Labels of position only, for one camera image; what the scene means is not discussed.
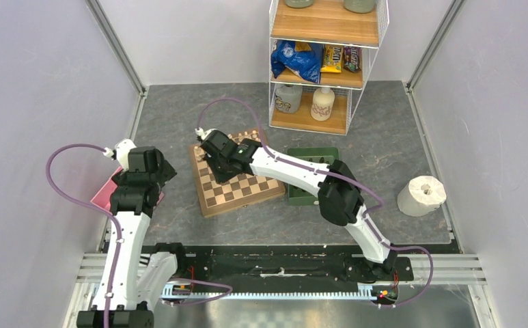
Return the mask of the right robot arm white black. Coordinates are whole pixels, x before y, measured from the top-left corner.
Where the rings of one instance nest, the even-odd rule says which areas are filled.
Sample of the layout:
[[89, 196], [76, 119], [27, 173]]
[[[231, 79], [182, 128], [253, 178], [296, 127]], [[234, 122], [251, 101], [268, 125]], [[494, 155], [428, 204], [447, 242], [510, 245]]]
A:
[[251, 139], [236, 143], [217, 129], [196, 128], [195, 133], [218, 183], [250, 174], [276, 179], [312, 194], [319, 201], [322, 217], [345, 228], [360, 246], [373, 277], [387, 279], [395, 272], [398, 253], [372, 221], [361, 195], [364, 188], [347, 164], [340, 160], [330, 164], [300, 160]]

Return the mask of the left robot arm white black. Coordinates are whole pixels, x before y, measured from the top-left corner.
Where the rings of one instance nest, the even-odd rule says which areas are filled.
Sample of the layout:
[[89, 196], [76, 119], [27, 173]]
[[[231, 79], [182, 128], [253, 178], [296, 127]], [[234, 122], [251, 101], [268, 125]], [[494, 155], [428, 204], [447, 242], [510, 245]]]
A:
[[159, 243], [145, 271], [139, 272], [143, 240], [166, 182], [176, 176], [153, 146], [117, 143], [107, 156], [121, 170], [112, 176], [111, 238], [105, 267], [91, 308], [77, 314], [77, 327], [153, 327], [154, 308], [167, 281], [188, 271], [181, 243]]

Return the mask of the wooden chess board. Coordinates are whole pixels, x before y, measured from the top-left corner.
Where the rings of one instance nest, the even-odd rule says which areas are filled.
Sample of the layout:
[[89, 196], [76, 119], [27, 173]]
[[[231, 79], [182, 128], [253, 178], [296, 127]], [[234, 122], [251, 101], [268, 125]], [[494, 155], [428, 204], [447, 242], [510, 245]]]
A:
[[219, 184], [204, 160], [205, 152], [195, 143], [188, 148], [201, 212], [212, 217], [285, 194], [284, 184], [264, 176], [241, 174]]

